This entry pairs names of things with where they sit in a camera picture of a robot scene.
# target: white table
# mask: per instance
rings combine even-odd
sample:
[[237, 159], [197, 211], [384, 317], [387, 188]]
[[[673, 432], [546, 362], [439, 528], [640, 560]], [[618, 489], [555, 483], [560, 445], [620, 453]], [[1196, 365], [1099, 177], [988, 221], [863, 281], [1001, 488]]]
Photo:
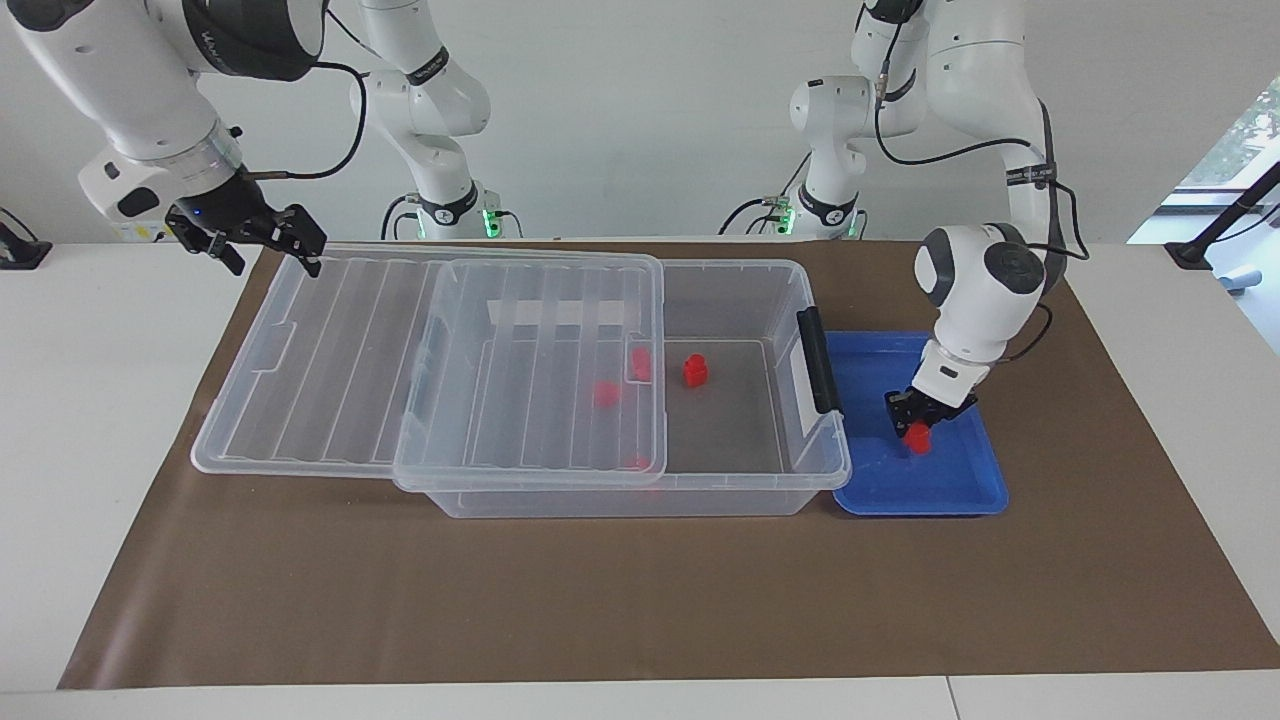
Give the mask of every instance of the white table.
[[[1158, 247], [1069, 278], [1280, 637], [1280, 359]], [[0, 717], [1280, 717], [1280, 671], [51, 693], [242, 287], [172, 245], [0, 274]]]

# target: transparent plastic storage box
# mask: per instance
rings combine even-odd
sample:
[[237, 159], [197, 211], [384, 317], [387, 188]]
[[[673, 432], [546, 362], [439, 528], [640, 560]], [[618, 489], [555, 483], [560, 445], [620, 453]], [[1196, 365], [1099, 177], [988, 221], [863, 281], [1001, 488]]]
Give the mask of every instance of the transparent plastic storage box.
[[282, 265], [192, 460], [392, 479], [454, 518], [790, 515], [851, 471], [812, 305], [783, 260], [334, 243], [317, 279]]

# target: box handle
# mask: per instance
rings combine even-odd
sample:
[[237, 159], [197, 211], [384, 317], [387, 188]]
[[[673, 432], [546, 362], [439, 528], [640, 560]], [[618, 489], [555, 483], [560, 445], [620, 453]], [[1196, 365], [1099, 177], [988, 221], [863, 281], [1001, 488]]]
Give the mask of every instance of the box handle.
[[800, 345], [804, 347], [804, 361], [809, 368], [809, 387], [813, 389], [813, 404], [818, 413], [831, 413], [845, 409], [840, 402], [840, 389], [836, 388], [836, 373], [831, 368], [831, 355], [827, 352], [827, 333], [822, 329], [822, 314], [817, 307], [796, 313], [800, 324]]

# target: black cable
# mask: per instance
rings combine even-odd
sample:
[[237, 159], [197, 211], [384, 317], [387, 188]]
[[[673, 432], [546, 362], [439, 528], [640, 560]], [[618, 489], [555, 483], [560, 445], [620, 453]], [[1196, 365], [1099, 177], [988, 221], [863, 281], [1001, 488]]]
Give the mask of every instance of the black cable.
[[520, 237], [521, 238], [525, 237], [525, 225], [524, 223], [520, 222], [520, 215], [512, 213], [511, 210], [498, 210], [498, 217], [511, 218], [512, 220], [516, 220], [516, 229], [520, 231]]
[[[893, 31], [893, 40], [890, 41], [888, 50], [884, 53], [884, 63], [881, 64], [881, 74], [883, 74], [884, 77], [888, 77], [890, 59], [893, 55], [893, 49], [897, 46], [897, 38], [899, 38], [899, 36], [902, 35], [902, 26], [905, 26], [905, 24], [906, 23], [900, 23], [897, 26], [897, 29]], [[951, 152], [946, 152], [946, 154], [942, 154], [942, 155], [936, 155], [933, 158], [923, 158], [923, 159], [919, 159], [919, 160], [899, 158], [897, 155], [893, 155], [893, 152], [888, 149], [888, 145], [884, 145], [884, 135], [883, 135], [883, 132], [881, 132], [881, 122], [879, 122], [881, 110], [883, 110], [883, 109], [884, 109], [884, 100], [882, 97], [877, 97], [876, 99], [876, 142], [879, 143], [881, 152], [883, 152], [886, 158], [888, 158], [890, 160], [897, 163], [899, 165], [909, 165], [909, 167], [929, 165], [929, 164], [933, 164], [933, 163], [941, 163], [943, 160], [950, 160], [952, 158], [959, 158], [961, 155], [968, 155], [969, 152], [977, 152], [978, 150], [986, 150], [987, 147], [996, 147], [996, 146], [1000, 146], [1000, 145], [1021, 145], [1023, 147], [1030, 147], [1032, 150], [1036, 149], [1034, 145], [1032, 145], [1030, 142], [1028, 142], [1025, 140], [1021, 140], [1021, 138], [1018, 138], [1018, 137], [1004, 137], [1004, 138], [1000, 138], [1000, 140], [987, 140], [987, 141], [983, 141], [983, 142], [978, 142], [978, 143], [970, 145], [968, 147], [961, 147], [960, 150], [952, 150]]]
[[787, 192], [791, 191], [791, 186], [800, 177], [800, 170], [804, 169], [805, 163], [808, 163], [812, 158], [813, 158], [813, 150], [806, 152], [805, 156], [800, 160], [800, 165], [796, 167], [796, 172], [791, 173], [791, 179], [787, 181], [787, 184], [782, 186], [782, 192], [780, 192], [778, 195], [781, 195], [782, 197], [787, 196]]
[[736, 220], [739, 215], [741, 215], [742, 213], [746, 213], [748, 210], [750, 210], [751, 208], [755, 208], [756, 205], [764, 205], [764, 204], [765, 204], [765, 200], [763, 197], [756, 197], [755, 200], [748, 200], [746, 202], [739, 205], [737, 210], [733, 210], [732, 213], [730, 213], [728, 219], [724, 220], [724, 224], [721, 225], [721, 231], [718, 233], [716, 233], [716, 234], [724, 234], [728, 231], [728, 227], [731, 224], [733, 224], [733, 220]]
[[1260, 218], [1258, 222], [1253, 223], [1252, 225], [1244, 228], [1243, 231], [1233, 232], [1231, 234], [1224, 234], [1222, 237], [1217, 238], [1213, 242], [1222, 242], [1224, 240], [1235, 240], [1235, 238], [1240, 237], [1242, 234], [1249, 233], [1249, 232], [1257, 229], [1258, 227], [1261, 227], [1267, 220], [1270, 220], [1272, 217], [1275, 217], [1275, 214], [1276, 214], [1277, 210], [1280, 210], [1280, 204], [1277, 204], [1275, 208], [1267, 210], [1267, 214], [1262, 215], [1262, 218]]
[[764, 228], [769, 225], [771, 219], [773, 219], [773, 215], [760, 215], [759, 218], [751, 220], [751, 224], [746, 225], [746, 232], [742, 234], [751, 234], [751, 232], [755, 231], [756, 223], [760, 224], [760, 232], [758, 234], [764, 234]]
[[381, 58], [381, 55], [379, 55], [376, 50], [374, 50], [369, 45], [365, 45], [365, 41], [361, 40], [360, 36], [357, 36], [356, 33], [351, 32], [351, 28], [347, 27], [347, 23], [342, 22], [342, 18], [339, 18], [333, 12], [333, 8], [325, 8], [324, 14], [329, 15], [329, 19], [333, 20], [334, 23], [337, 23], [338, 28], [340, 28], [342, 32], [343, 32], [343, 35], [346, 35], [347, 37], [349, 37], [352, 42], [355, 42], [356, 45], [364, 47], [365, 51], [367, 51], [374, 58]]
[[1048, 329], [1053, 327], [1053, 309], [1050, 307], [1048, 305], [1044, 305], [1043, 302], [1037, 302], [1036, 307], [1044, 311], [1044, 327], [1042, 327], [1041, 332], [1036, 334], [1036, 340], [1033, 340], [1030, 345], [1010, 355], [1009, 357], [1002, 357], [997, 363], [997, 365], [1016, 363], [1018, 360], [1027, 357], [1027, 355], [1030, 354], [1032, 350], [1036, 350], [1036, 346], [1039, 345], [1042, 340], [1044, 340], [1044, 336], [1048, 334]]
[[392, 237], [394, 240], [399, 240], [399, 222], [404, 219], [416, 220], [417, 213], [403, 213], [396, 218], [396, 222], [392, 223]]
[[1044, 252], [1053, 252], [1055, 255], [1066, 255], [1068, 258], [1074, 258], [1075, 260], [1088, 260], [1089, 249], [1084, 245], [1084, 238], [1080, 237], [1080, 209], [1079, 209], [1080, 202], [1079, 199], [1075, 196], [1075, 191], [1057, 181], [1052, 181], [1048, 184], [1050, 187], [1053, 188], [1055, 192], [1061, 190], [1062, 192], [1066, 193], [1068, 197], [1071, 199], [1071, 229], [1075, 234], [1075, 245], [1080, 247], [1080, 251], [1071, 252], [1065, 247], [1057, 247], [1055, 245], [1047, 245], [1043, 242], [1028, 243], [1027, 249], [1043, 250]]
[[387, 206], [387, 214], [383, 215], [383, 232], [378, 234], [378, 240], [387, 240], [387, 231], [390, 229], [392, 217], [396, 215], [396, 209], [404, 202], [411, 202], [411, 196], [401, 195], [392, 200], [392, 204]]
[[31, 236], [31, 241], [32, 242], [40, 242], [40, 238], [36, 237], [36, 233], [31, 232], [31, 228], [27, 227], [27, 223], [22, 222], [22, 218], [19, 218], [18, 215], [14, 215], [13, 213], [10, 213], [5, 208], [0, 208], [0, 213], [4, 213], [5, 217], [8, 217], [13, 222], [18, 223], [18, 227], [22, 228], [27, 234]]
[[343, 63], [326, 63], [320, 61], [312, 65], [314, 68], [320, 68], [325, 70], [342, 70], [351, 77], [356, 78], [356, 83], [360, 86], [360, 119], [356, 124], [356, 138], [351, 142], [351, 150], [347, 150], [347, 156], [342, 159], [337, 165], [329, 168], [328, 170], [321, 170], [319, 173], [294, 173], [291, 170], [271, 170], [266, 173], [248, 173], [251, 179], [324, 179], [333, 177], [342, 172], [351, 159], [356, 156], [356, 151], [360, 150], [360, 143], [365, 138], [365, 123], [369, 119], [369, 88], [365, 86], [365, 76]]

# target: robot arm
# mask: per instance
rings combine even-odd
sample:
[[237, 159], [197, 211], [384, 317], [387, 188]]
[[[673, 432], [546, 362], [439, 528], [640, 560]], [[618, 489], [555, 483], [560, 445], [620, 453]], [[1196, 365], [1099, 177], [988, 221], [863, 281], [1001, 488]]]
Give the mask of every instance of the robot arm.
[[973, 388], [1065, 272], [1065, 255], [1046, 250], [1065, 249], [1065, 242], [1051, 183], [1056, 168], [1048, 114], [1024, 64], [1023, 3], [959, 5], [929, 3], [924, 9], [931, 26], [928, 102], [948, 126], [998, 143], [1011, 222], [938, 228], [918, 251], [916, 281], [940, 316], [911, 387], [886, 396], [900, 434], [973, 405]]
[[79, 176], [90, 201], [124, 222], [169, 208], [191, 252], [237, 274], [229, 242], [294, 255], [319, 273], [324, 232], [300, 205], [270, 208], [239, 147], [196, 90], [216, 70], [297, 79], [323, 44], [324, 0], [8, 0], [23, 44], [110, 146]]
[[493, 236], [498, 196], [453, 140], [489, 124], [489, 95], [449, 56], [425, 0], [361, 0], [369, 45], [396, 70], [372, 73], [370, 120], [404, 158], [431, 240]]
[[1011, 222], [938, 228], [916, 255], [916, 281], [940, 318], [911, 387], [886, 396], [899, 434], [973, 405], [973, 388], [1065, 270], [1052, 136], [1027, 78], [1024, 26], [1023, 0], [868, 0], [852, 51], [861, 76], [810, 82], [792, 101], [814, 150], [792, 204], [796, 232], [844, 234], [840, 210], [851, 210], [861, 173], [846, 161], [852, 138], [876, 138], [901, 164], [934, 161], [899, 159], [884, 143], [913, 132], [925, 110], [998, 147], [1005, 163]]

